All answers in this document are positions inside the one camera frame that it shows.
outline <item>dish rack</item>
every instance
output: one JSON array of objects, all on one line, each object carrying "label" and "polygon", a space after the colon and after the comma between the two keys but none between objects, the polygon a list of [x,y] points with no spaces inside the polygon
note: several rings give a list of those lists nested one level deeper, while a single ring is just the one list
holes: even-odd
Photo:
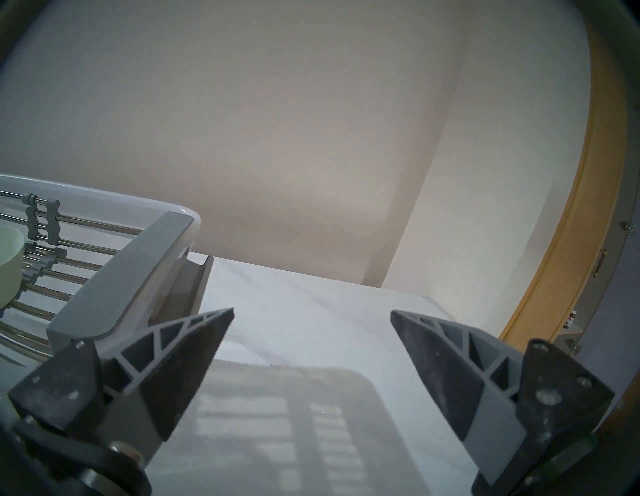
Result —
[{"label": "dish rack", "polygon": [[27,240],[22,286],[0,308],[0,358],[36,365],[72,340],[97,351],[192,315],[212,257],[187,260],[199,215],[155,200],[0,174],[0,223]]}]

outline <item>white bowl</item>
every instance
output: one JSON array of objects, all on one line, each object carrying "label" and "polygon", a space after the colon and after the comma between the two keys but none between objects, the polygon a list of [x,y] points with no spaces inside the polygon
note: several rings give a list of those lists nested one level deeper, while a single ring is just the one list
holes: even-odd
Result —
[{"label": "white bowl", "polygon": [[0,308],[18,294],[22,282],[24,236],[9,226],[0,226]]}]

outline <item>white table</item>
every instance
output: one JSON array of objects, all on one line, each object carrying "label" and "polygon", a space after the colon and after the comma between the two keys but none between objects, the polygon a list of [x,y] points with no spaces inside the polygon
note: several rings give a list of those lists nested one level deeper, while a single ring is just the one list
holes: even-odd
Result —
[{"label": "white table", "polygon": [[154,495],[470,494],[476,466],[389,322],[394,309],[446,319],[432,301],[216,259],[200,311],[228,307],[216,359],[147,470]]}]

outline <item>gray plastic clip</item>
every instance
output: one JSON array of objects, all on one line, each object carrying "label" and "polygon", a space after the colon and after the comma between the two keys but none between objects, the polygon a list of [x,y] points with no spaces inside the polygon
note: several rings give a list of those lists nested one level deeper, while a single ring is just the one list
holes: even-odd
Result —
[{"label": "gray plastic clip", "polygon": [[539,473],[540,462],[588,436],[614,397],[542,339],[530,340],[521,355],[495,336],[455,322],[394,310],[391,323],[478,467],[474,496],[538,493],[528,488],[538,483],[526,480]]},{"label": "gray plastic clip", "polygon": [[34,241],[38,241],[38,218],[36,217],[36,199],[38,197],[34,194],[24,195],[22,197],[22,203],[27,205],[27,229],[29,230],[27,237]]},{"label": "gray plastic clip", "polygon": [[[34,243],[27,242],[27,250],[32,248]],[[62,248],[54,248],[52,252],[43,255],[37,262],[32,263],[31,267],[22,272],[22,280],[31,284],[42,275],[43,270],[51,270],[58,259],[67,256],[67,251]]]},{"label": "gray plastic clip", "polygon": [[47,199],[47,243],[58,245],[60,241],[60,223],[58,222],[58,213],[60,208],[60,200]]}]

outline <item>bolt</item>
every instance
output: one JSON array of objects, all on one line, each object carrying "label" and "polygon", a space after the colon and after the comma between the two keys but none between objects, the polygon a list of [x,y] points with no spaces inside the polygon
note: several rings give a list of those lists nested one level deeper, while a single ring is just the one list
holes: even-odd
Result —
[{"label": "bolt", "polygon": [[593,386],[593,382],[591,381],[591,379],[585,376],[578,377],[578,384],[582,387],[587,387],[587,388]]},{"label": "bolt", "polygon": [[538,389],[536,399],[545,406],[555,406],[562,401],[562,395],[555,389]]}]

